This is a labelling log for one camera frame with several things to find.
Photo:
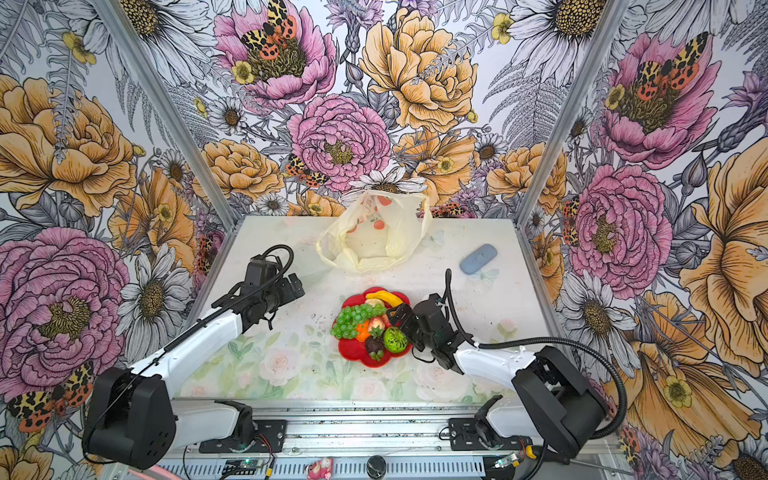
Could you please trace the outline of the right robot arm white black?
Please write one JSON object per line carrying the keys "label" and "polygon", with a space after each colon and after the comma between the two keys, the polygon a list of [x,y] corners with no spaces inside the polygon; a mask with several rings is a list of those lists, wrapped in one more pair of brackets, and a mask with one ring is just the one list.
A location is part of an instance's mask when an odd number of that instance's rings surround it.
{"label": "right robot arm white black", "polygon": [[450,295],[431,295],[410,307],[387,312],[418,351],[429,351],[444,370],[482,379],[514,393],[491,397],[469,422],[470,442],[488,450],[521,446],[539,438],[566,458],[590,440],[613,434],[622,424],[626,400],[612,408],[597,393],[561,346],[578,345],[559,337],[533,337],[479,343],[459,326]]}

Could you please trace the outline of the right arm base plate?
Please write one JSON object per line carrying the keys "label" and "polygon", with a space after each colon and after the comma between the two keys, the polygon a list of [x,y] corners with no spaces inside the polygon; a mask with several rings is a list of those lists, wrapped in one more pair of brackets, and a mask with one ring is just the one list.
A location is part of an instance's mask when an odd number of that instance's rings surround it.
{"label": "right arm base plate", "polygon": [[533,444],[528,436],[500,437],[475,418],[450,418],[447,441],[452,451],[520,451]]}

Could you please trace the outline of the yellow banana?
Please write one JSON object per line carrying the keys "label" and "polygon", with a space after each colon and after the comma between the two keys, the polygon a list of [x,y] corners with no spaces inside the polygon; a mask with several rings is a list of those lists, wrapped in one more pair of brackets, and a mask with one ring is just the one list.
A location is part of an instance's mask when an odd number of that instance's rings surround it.
{"label": "yellow banana", "polygon": [[404,301],[400,297],[386,290],[379,290],[376,292],[367,293],[366,299],[381,300],[388,308],[396,308],[399,305],[404,303]]}

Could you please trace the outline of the dark brown fruit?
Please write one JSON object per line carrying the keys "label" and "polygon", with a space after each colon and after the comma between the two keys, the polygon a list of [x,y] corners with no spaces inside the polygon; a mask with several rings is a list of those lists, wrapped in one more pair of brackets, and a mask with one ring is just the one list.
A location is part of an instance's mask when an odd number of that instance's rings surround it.
{"label": "dark brown fruit", "polygon": [[375,363],[382,361],[386,347],[382,336],[369,336],[365,341],[366,354]]}

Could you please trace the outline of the red strawberry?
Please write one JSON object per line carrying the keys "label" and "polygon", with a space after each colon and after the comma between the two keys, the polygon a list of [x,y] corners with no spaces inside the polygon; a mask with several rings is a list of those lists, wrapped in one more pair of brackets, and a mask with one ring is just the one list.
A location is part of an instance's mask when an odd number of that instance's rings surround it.
{"label": "red strawberry", "polygon": [[388,326],[383,316],[374,317],[369,320],[368,333],[374,338],[381,337],[387,328]]}

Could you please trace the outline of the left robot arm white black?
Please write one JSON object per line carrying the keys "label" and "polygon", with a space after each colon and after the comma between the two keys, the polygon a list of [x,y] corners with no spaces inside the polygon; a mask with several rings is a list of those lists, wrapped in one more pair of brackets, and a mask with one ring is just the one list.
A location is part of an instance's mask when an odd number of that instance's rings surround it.
{"label": "left robot arm white black", "polygon": [[252,257],[243,281],[213,302],[212,313],[148,357],[95,378],[82,433],[82,451],[95,464],[145,470],[168,451],[212,441],[247,449],[257,438],[252,407],[230,400],[183,406],[174,395],[209,358],[252,326],[272,324],[279,308],[304,289],[291,272],[285,244]]}

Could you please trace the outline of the cream plastic bag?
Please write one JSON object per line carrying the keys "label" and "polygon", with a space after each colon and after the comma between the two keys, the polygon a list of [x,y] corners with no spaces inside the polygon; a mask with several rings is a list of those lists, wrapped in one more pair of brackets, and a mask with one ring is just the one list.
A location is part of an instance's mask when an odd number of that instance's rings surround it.
{"label": "cream plastic bag", "polygon": [[432,220],[429,198],[369,190],[317,238],[328,266],[352,273],[381,272],[413,255]]}

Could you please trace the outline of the green grapes bunch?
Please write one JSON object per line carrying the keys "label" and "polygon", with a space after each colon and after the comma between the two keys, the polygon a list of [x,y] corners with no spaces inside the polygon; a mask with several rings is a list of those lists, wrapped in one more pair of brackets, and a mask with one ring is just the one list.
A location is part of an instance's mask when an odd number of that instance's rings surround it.
{"label": "green grapes bunch", "polygon": [[339,340],[356,340],[356,326],[374,317],[384,316],[385,304],[380,300],[366,300],[360,305],[343,307],[334,320],[331,334]]}

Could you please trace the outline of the orange fake fruit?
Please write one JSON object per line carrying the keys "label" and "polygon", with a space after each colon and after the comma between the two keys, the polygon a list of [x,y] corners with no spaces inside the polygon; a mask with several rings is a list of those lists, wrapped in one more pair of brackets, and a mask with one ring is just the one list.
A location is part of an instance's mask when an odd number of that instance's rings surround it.
{"label": "orange fake fruit", "polygon": [[366,339],[370,336],[369,324],[369,321],[365,321],[356,326],[356,340],[358,342],[365,342]]}

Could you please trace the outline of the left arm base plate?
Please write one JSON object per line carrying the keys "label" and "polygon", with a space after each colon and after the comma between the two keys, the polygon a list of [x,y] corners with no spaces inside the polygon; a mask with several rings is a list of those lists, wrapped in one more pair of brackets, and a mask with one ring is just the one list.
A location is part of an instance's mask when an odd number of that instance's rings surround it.
{"label": "left arm base plate", "polygon": [[201,442],[198,450],[202,454],[280,453],[286,429],[286,420],[251,420],[237,426],[229,437]]}

